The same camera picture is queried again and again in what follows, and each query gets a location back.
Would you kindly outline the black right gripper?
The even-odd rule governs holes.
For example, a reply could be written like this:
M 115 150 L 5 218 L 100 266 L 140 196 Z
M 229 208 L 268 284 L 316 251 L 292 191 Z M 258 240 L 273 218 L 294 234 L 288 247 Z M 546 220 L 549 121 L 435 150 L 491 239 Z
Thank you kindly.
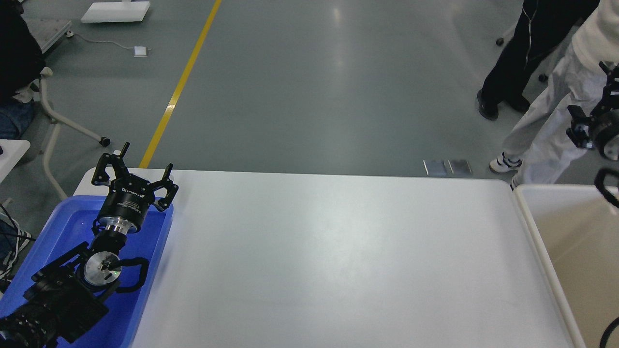
M 599 62 L 599 67 L 606 75 L 606 83 L 599 101 L 599 116 L 593 117 L 591 138 L 588 135 L 590 117 L 581 106 L 569 105 L 571 115 L 570 128 L 566 130 L 569 139 L 577 148 L 593 150 L 597 148 L 599 154 L 606 160 L 619 159 L 619 67 L 618 64 Z

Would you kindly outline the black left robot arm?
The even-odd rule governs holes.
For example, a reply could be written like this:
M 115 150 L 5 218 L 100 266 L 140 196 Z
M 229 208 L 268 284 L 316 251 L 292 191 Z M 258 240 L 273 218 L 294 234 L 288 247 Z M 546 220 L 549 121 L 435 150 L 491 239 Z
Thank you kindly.
M 130 345 L 172 224 L 178 185 L 168 164 L 158 181 L 104 153 L 91 183 L 106 197 L 60 203 L 1 300 L 3 348 Z

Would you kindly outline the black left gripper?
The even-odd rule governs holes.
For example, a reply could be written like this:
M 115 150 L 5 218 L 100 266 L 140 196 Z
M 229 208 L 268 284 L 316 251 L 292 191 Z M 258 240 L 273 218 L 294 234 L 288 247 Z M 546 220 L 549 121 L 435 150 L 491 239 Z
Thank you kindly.
M 138 176 L 131 176 L 124 163 L 124 156 L 130 148 L 130 142 L 124 143 L 118 155 L 104 153 L 100 157 L 91 184 L 110 188 L 102 208 L 97 216 L 98 223 L 109 224 L 112 220 L 124 220 L 129 223 L 127 232 L 139 232 L 144 223 L 149 206 L 152 204 L 159 212 L 166 211 L 172 205 L 179 186 L 170 177 L 173 164 L 169 163 L 159 181 L 150 182 Z M 115 179 L 110 180 L 106 168 L 113 168 Z M 165 189 L 166 195 L 155 200 L 154 193 Z

